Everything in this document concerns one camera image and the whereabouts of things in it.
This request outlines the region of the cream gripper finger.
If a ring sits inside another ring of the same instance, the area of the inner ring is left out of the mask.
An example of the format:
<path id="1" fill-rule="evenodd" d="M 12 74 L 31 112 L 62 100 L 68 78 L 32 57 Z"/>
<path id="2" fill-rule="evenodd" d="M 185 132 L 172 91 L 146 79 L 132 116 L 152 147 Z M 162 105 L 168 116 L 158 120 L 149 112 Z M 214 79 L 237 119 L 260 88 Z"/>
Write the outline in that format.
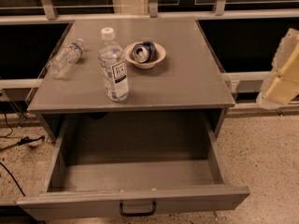
<path id="1" fill-rule="evenodd" d="M 274 71 L 277 73 L 291 57 L 293 50 L 298 43 L 299 31 L 290 28 L 281 39 L 276 54 L 272 61 Z"/>
<path id="2" fill-rule="evenodd" d="M 286 105 L 299 94 L 299 41 L 291 57 L 276 73 L 273 69 L 264 79 L 256 98 L 259 106 Z"/>

